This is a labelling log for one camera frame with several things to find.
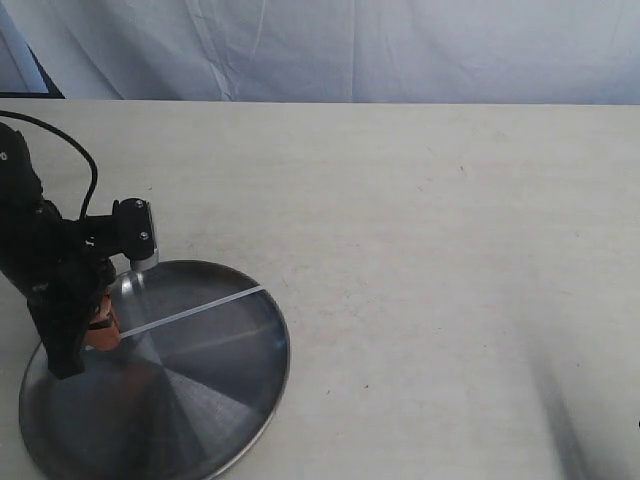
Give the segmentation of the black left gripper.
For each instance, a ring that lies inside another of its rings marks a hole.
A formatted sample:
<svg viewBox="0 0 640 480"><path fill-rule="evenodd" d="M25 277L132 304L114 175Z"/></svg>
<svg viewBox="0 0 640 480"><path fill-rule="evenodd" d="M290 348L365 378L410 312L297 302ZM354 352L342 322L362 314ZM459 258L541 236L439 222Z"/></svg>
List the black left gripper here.
<svg viewBox="0 0 640 480"><path fill-rule="evenodd" d="M84 372L83 347L109 351L120 344L109 293L115 268L110 259L89 252L76 221L63 218L51 201L38 205L35 220L44 228L48 271L46 280L31 288L27 305L49 371L66 379Z"/></svg>

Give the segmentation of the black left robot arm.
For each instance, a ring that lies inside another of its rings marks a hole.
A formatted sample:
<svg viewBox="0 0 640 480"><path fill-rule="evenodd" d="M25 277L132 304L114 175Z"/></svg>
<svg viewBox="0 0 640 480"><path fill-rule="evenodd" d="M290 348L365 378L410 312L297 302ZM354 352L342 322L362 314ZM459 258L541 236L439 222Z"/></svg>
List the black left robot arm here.
<svg viewBox="0 0 640 480"><path fill-rule="evenodd" d="M79 223L43 195L23 135L1 126L1 272L26 299L49 371L84 371L80 348L115 268L89 250Z"/></svg>

